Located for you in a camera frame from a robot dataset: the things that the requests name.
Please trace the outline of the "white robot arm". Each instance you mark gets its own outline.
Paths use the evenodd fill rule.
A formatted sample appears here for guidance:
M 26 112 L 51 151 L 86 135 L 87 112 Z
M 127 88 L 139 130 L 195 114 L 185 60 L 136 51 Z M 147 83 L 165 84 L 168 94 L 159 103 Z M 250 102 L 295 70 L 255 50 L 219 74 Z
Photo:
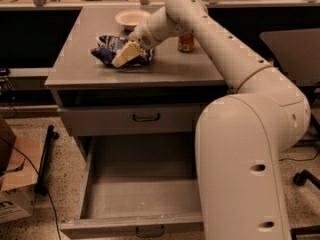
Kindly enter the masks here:
M 307 131 L 307 98 L 213 20 L 200 0 L 164 0 L 112 63 L 120 67 L 184 32 L 194 35 L 231 90 L 205 107 L 195 130 L 206 240 L 292 240 L 279 155 Z

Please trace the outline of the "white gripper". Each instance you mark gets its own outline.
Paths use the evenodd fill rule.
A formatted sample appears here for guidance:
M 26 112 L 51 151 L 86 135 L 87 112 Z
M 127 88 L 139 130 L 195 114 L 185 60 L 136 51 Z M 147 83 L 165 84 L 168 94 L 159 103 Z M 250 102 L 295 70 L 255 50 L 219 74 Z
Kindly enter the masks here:
M 136 58 L 140 54 L 140 46 L 146 50 L 157 46 L 157 40 L 149 31 L 147 19 L 138 23 L 129 34 L 129 39 L 131 41 L 128 41 L 112 60 L 112 65 L 116 68 Z

